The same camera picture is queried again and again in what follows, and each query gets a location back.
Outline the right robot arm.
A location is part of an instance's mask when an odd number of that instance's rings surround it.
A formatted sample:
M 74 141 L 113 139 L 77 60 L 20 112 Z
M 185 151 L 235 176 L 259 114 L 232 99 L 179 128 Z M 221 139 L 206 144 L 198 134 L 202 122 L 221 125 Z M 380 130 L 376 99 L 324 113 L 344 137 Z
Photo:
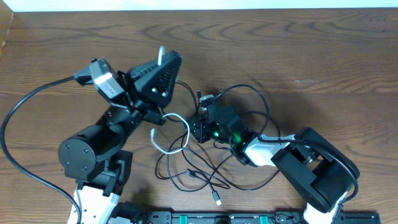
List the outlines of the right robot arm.
M 251 131 L 232 107 L 207 107 L 188 120 L 199 142 L 215 140 L 244 166 L 272 166 L 307 202 L 306 223 L 334 223 L 345 202 L 358 193 L 358 167 L 314 129 L 269 137 Z

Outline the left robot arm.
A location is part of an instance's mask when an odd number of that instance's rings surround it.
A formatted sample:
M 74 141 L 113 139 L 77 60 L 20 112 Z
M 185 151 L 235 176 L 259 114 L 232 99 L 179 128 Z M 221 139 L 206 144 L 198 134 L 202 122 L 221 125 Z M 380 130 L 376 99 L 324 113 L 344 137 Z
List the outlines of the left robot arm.
M 76 72 L 74 79 L 82 86 L 94 85 L 110 106 L 94 125 L 58 149 L 65 176 L 77 184 L 69 223 L 109 221 L 131 173 L 133 153 L 123 147 L 143 121 L 165 123 L 161 110 L 171 102 L 181 62 L 170 51 L 128 72 L 115 71 L 105 58 Z

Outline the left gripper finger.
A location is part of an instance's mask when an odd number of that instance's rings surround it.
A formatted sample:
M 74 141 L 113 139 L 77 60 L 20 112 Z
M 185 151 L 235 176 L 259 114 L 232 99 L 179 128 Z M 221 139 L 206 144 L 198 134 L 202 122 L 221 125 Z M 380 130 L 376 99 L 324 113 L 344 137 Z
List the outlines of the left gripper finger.
M 158 107 L 165 108 L 171 102 L 182 57 L 176 51 L 167 52 L 162 56 L 160 76 L 151 80 L 136 81 L 138 93 L 146 96 Z
M 127 72 L 127 77 L 132 81 L 151 80 L 160 76 L 160 68 L 157 60 L 151 60 L 136 67 L 131 68 Z

